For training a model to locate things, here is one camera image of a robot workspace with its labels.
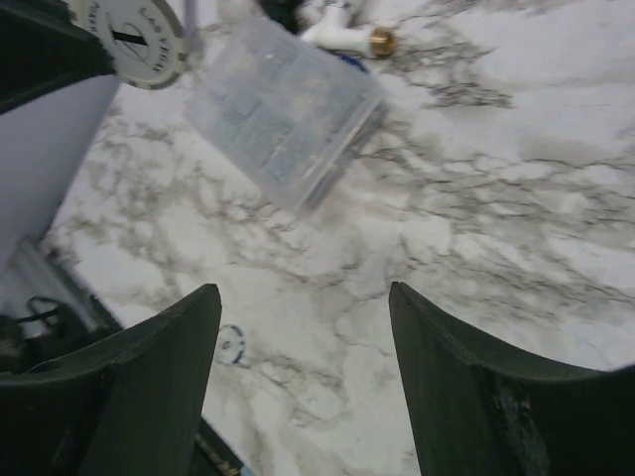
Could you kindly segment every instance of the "blue object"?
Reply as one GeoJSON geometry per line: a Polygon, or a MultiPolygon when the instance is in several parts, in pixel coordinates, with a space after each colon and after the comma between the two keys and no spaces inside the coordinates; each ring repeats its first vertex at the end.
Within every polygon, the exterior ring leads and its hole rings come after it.
{"type": "Polygon", "coordinates": [[[340,53],[338,56],[342,61],[347,62],[348,64],[355,66],[357,69],[368,73],[368,69],[366,69],[364,63],[361,62],[359,59],[350,57],[349,55],[345,55],[344,53],[340,53]]]}

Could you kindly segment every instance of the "white pipe fitting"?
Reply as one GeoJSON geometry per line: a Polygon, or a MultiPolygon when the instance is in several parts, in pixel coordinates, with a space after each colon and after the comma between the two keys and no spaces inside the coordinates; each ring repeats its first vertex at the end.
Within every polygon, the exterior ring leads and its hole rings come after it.
{"type": "Polygon", "coordinates": [[[302,40],[325,50],[354,51],[369,58],[389,56],[395,48],[391,32],[381,27],[347,28],[362,6],[363,0],[329,3],[322,19],[301,35],[302,40]]]}

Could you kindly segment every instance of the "gold nozzle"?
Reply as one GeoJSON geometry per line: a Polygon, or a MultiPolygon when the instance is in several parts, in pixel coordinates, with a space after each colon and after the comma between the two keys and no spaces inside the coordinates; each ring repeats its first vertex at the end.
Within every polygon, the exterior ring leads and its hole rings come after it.
{"type": "Polygon", "coordinates": [[[395,35],[390,30],[377,27],[370,34],[370,53],[375,57],[388,57],[395,51],[395,35]]]}

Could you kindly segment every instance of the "plastic box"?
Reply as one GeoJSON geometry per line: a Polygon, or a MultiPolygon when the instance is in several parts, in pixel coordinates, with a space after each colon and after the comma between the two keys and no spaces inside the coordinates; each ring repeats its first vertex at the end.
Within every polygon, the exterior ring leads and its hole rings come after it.
{"type": "Polygon", "coordinates": [[[315,207],[385,114],[369,75],[261,18],[229,38],[186,117],[273,201],[315,207]]]}

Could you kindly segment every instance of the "white marble countertop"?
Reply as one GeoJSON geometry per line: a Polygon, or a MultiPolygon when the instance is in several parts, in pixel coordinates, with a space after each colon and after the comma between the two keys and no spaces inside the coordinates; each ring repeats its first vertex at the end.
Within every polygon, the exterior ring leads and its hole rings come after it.
{"type": "MultiPolygon", "coordinates": [[[[311,16],[311,8],[306,14],[311,16]]],[[[203,283],[240,326],[204,415],[260,475],[414,475],[387,292],[530,351],[635,361],[635,2],[375,2],[390,116],[316,217],[183,119],[202,67],[122,86],[49,234],[126,325],[203,283]]]]}

